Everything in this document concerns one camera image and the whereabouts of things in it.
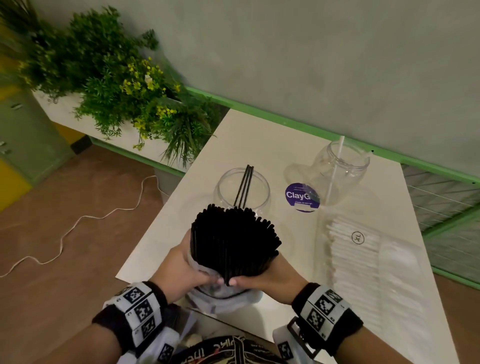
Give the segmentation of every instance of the round purple label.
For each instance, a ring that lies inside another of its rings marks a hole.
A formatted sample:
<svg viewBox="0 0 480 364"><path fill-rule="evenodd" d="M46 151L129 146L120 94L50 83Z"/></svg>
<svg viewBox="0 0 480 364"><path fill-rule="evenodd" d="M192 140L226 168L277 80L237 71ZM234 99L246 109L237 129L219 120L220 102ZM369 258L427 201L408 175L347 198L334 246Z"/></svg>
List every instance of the round purple label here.
<svg viewBox="0 0 480 364"><path fill-rule="evenodd" d="M303 183L292 183L285 190L285 198L288 203L301 212L313 212L320 206L320 198L317 192Z"/></svg>

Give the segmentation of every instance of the person's right hand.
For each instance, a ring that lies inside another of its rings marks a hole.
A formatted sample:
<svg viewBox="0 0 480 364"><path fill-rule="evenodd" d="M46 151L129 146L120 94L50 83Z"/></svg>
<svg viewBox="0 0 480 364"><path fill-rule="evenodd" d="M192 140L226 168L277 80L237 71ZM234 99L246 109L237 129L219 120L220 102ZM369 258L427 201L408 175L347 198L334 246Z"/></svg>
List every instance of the person's right hand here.
<svg viewBox="0 0 480 364"><path fill-rule="evenodd" d="M230 286L260 290L280 303L292 304L293 299L308 281L298 274L282 254L279 254L261 275L234 277L228 283Z"/></svg>

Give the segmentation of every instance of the planter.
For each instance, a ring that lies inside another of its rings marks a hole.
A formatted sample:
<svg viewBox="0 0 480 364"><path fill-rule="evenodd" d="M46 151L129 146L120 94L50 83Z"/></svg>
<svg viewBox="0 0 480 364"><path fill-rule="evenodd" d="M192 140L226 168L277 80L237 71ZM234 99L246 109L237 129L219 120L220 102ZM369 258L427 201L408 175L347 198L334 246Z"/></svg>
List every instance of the planter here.
<svg viewBox="0 0 480 364"><path fill-rule="evenodd" d="M75 118L75 107L79 106L82 101L80 94L61 97L56 104L49 101L48 96L41 91L35 91L33 95L50 120L58 124L78 130L81 133L103 140L105 143L112 144L155 162L168 165L182 172L186 172L190 167L190 165L187 165L187 168L183 167L182 160L168 161L166 158L163 158L163 153L167 149L168 144L161 139L145 139L145 145L142 150L134 149L133 146L138 144L139 133L129 122L125 122L121 126L121 136L114 136L107 140L105 135L95 128L95 120L93 118L88 116L84 116L81 119Z"/></svg>

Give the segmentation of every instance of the wire mesh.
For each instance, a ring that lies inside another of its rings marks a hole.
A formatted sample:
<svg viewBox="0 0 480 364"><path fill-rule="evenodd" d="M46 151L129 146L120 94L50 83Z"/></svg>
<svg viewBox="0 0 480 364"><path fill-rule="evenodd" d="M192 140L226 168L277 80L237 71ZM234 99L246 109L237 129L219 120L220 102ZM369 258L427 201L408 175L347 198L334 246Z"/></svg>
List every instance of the wire mesh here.
<svg viewBox="0 0 480 364"><path fill-rule="evenodd" d="M480 188L402 165L421 231L480 203ZM425 239L430 264L480 282L480 219Z"/></svg>

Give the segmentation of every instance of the wristband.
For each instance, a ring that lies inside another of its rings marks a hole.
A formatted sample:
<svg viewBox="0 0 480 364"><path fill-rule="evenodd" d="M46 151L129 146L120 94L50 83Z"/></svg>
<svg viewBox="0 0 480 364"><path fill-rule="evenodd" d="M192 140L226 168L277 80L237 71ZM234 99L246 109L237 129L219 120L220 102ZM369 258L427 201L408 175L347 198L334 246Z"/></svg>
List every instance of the wristband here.
<svg viewBox="0 0 480 364"><path fill-rule="evenodd" d="M298 338L316 350L325 349L334 356L343 340L356 333L363 321L350 304L327 286L308 283L292 302L299 316Z"/></svg>
<svg viewBox="0 0 480 364"><path fill-rule="evenodd" d="M122 354L135 351L139 355L162 328L161 308L167 306L162 290L153 282L129 284L110 300L92 320L111 330Z"/></svg>

